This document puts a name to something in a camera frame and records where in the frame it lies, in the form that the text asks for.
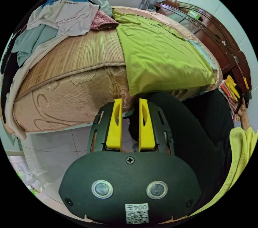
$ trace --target folded shirt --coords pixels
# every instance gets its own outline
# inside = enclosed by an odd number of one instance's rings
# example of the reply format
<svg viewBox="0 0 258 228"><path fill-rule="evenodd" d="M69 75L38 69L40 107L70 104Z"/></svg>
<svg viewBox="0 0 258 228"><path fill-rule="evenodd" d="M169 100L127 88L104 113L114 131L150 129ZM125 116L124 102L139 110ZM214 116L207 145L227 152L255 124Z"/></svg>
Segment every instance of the folded shirt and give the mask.
<svg viewBox="0 0 258 228"><path fill-rule="evenodd" d="M88 0L48 0L31 14L27 29L46 24L58 29L57 37L85 35L98 10Z"/></svg>
<svg viewBox="0 0 258 228"><path fill-rule="evenodd" d="M22 64L30 57L36 47L54 37L56 37L58 29L45 24L25 30L20 34L13 45L12 53L17 52L17 63L21 67Z"/></svg>

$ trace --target pile of clothes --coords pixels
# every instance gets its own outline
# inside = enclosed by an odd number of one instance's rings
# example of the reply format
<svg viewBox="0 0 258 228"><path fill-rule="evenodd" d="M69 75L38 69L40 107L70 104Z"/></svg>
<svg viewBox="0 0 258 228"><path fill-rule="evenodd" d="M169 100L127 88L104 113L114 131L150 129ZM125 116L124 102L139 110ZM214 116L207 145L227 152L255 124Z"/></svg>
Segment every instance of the pile of clothes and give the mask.
<svg viewBox="0 0 258 228"><path fill-rule="evenodd" d="M246 88L249 90L245 77L244 77L244 81L245 81ZM238 92L239 89L237 87L237 84L234 82L233 78L230 75L228 75L228 77L225 80L222 80L222 83L218 88L218 90L226 98L226 100L228 101L228 104L229 104L229 99L234 99L235 101L239 101L240 99L240 94ZM230 106L230 104L229 104L229 107L231 110L231 116L232 116L233 122L240 121L240 118L234 112L234 109Z"/></svg>
<svg viewBox="0 0 258 228"><path fill-rule="evenodd" d="M117 27L107 0L40 0L13 32L1 65L1 109L17 72L27 73L51 49L69 36Z"/></svg>

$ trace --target qr code label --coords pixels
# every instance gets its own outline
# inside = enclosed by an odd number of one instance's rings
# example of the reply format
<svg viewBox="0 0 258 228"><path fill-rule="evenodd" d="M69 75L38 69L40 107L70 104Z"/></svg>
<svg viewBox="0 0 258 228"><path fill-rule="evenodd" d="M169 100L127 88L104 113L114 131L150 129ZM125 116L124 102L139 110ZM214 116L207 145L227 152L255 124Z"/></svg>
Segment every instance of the qr code label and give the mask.
<svg viewBox="0 0 258 228"><path fill-rule="evenodd" d="M127 224L141 224L149 222L148 204L126 204L126 223Z"/></svg>

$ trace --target human hand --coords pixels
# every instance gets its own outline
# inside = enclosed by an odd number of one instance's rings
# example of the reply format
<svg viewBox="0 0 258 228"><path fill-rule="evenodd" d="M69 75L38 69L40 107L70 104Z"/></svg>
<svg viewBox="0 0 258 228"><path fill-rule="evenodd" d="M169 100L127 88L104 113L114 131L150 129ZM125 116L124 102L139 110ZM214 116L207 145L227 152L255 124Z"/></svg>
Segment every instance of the human hand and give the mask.
<svg viewBox="0 0 258 228"><path fill-rule="evenodd" d="M229 104L235 111L237 108L238 102L234 98L229 98ZM246 114L246 106L245 106L245 99L243 98L242 104L237 112L237 115L241 118L245 114Z"/></svg>

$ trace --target pink cloth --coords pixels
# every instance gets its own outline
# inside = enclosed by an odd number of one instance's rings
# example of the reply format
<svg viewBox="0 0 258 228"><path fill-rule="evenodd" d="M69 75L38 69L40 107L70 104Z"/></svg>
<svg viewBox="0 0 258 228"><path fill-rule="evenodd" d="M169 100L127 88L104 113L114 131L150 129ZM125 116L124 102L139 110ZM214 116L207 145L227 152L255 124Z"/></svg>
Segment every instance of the pink cloth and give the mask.
<svg viewBox="0 0 258 228"><path fill-rule="evenodd" d="M114 19L106 15L103 11L98 10L92 24L91 30L101 30L117 27L119 24Z"/></svg>

